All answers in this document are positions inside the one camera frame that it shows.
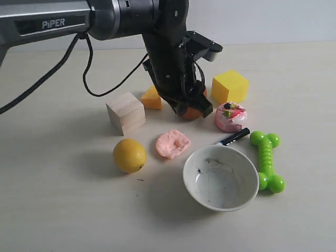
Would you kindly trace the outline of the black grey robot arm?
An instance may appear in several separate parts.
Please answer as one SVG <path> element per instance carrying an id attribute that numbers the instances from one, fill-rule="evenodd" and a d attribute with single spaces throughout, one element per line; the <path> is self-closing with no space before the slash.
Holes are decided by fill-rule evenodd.
<path id="1" fill-rule="evenodd" d="M 189 108 L 208 116 L 213 106 L 204 95 L 204 80 L 196 78 L 198 65 L 187 47 L 200 39 L 187 33 L 188 9 L 188 1 L 1 1 L 1 58 L 15 46 L 74 36 L 60 62 L 1 112 L 18 105 L 50 78 L 77 41 L 141 35 L 146 55 L 140 64 L 159 95 L 178 116 Z"/>

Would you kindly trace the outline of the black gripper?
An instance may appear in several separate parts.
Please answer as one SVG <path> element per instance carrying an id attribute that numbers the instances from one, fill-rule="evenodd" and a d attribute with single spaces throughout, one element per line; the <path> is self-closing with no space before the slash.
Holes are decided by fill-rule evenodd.
<path id="1" fill-rule="evenodd" d="M 183 82 L 191 86 L 198 80 L 195 73 L 196 61 L 193 61 L 180 48 L 185 33 L 176 41 L 172 41 L 174 37 L 165 36 L 155 31 L 142 35 L 149 56 L 144 67 L 149 72 L 159 95 L 167 101 L 178 116 L 183 116 L 189 109 L 188 101 L 183 98 Z M 200 81 L 205 84 L 202 70 L 200 70 L 200 74 Z M 203 118 L 213 112 L 213 105 L 204 94 L 191 100 L 190 107 L 198 110 Z"/>

